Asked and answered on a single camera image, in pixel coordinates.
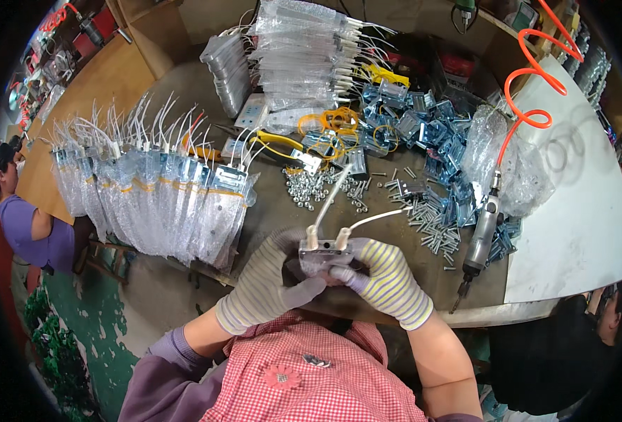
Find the flower appliqué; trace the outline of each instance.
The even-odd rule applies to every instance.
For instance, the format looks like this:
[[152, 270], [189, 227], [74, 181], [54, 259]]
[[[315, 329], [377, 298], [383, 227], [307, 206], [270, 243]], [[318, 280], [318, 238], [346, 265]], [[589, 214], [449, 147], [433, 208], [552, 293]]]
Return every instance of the flower appliqué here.
[[295, 388], [302, 381], [299, 373], [291, 367], [285, 365], [272, 365], [265, 369], [265, 382], [276, 390], [290, 390]]

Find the gloved hand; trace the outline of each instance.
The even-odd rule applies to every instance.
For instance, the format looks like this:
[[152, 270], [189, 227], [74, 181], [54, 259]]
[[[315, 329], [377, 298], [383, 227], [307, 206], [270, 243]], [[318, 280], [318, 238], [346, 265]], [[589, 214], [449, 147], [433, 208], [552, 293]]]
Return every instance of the gloved hand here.
[[303, 229], [278, 230], [252, 254], [236, 288], [217, 302], [217, 321], [225, 331], [239, 335], [252, 325], [273, 321], [310, 302], [325, 289], [322, 277], [308, 278], [289, 288], [283, 286], [283, 262], [303, 238]]
[[405, 330], [415, 330], [426, 322], [433, 301], [414, 279], [400, 248], [367, 238], [353, 238], [350, 243], [356, 260], [370, 268], [370, 277], [341, 266], [330, 268], [330, 276], [376, 310], [396, 318]]

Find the worker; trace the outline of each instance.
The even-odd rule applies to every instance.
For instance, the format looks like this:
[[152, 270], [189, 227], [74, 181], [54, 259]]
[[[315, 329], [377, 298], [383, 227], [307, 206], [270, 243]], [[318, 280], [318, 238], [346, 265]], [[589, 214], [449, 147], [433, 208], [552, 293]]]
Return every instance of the worker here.
[[71, 226], [16, 195], [15, 155], [11, 145], [0, 144], [0, 222], [4, 237], [13, 252], [30, 264], [50, 274], [54, 270], [71, 274], [95, 227], [88, 217], [75, 218]]
[[[284, 287], [283, 262], [304, 236], [303, 230], [274, 232], [230, 294], [153, 344], [133, 370], [119, 420], [480, 422], [470, 359], [400, 249], [355, 238], [355, 258], [370, 267], [370, 277], [336, 266]], [[340, 335], [291, 311], [338, 280], [407, 330], [425, 413], [387, 369], [374, 324], [354, 321]], [[228, 359], [205, 376], [221, 349]]]
[[598, 321], [585, 313], [586, 296], [562, 299], [552, 316], [489, 327], [491, 367], [479, 384], [491, 384], [508, 409], [540, 416], [582, 399], [610, 366], [622, 335], [622, 281]]

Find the electric drill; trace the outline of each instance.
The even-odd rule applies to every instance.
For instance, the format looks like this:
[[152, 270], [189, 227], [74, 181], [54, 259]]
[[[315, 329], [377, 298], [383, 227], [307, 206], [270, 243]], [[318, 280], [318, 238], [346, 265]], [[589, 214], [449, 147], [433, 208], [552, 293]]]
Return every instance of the electric drill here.
[[496, 231], [497, 220], [499, 218], [500, 188], [501, 172], [496, 169], [491, 181], [489, 196], [482, 207], [482, 211], [480, 211], [480, 218], [475, 226], [475, 232], [473, 233], [473, 237], [470, 240], [470, 245], [466, 252], [466, 259], [464, 259], [463, 266], [464, 281], [459, 286], [459, 298], [456, 300], [449, 313], [454, 313], [454, 311], [456, 311], [459, 302], [466, 297], [470, 289], [470, 282], [480, 274], [480, 271], [484, 268], [484, 264], [486, 264], [486, 259], [491, 249], [491, 242], [494, 238], [494, 231]]

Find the pile of nuts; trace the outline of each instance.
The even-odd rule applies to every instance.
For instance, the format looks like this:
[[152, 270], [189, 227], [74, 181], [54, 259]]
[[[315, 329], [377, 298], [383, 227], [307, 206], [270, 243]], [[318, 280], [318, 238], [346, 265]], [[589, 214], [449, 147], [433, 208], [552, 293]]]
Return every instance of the pile of nuts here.
[[[330, 167], [313, 175], [303, 170], [290, 169], [283, 169], [281, 173], [285, 174], [287, 178], [285, 185], [292, 201], [299, 208], [307, 208], [309, 211], [314, 211], [315, 207], [312, 202], [319, 203], [327, 198], [329, 190], [324, 185], [333, 185], [339, 179], [341, 172], [336, 171], [334, 167]], [[346, 193], [346, 197], [351, 201], [351, 205], [356, 207], [356, 213], [358, 214], [367, 213], [370, 210], [362, 201], [362, 197], [366, 190], [370, 188], [371, 182], [372, 178], [357, 181], [348, 176], [341, 184], [341, 191]]]

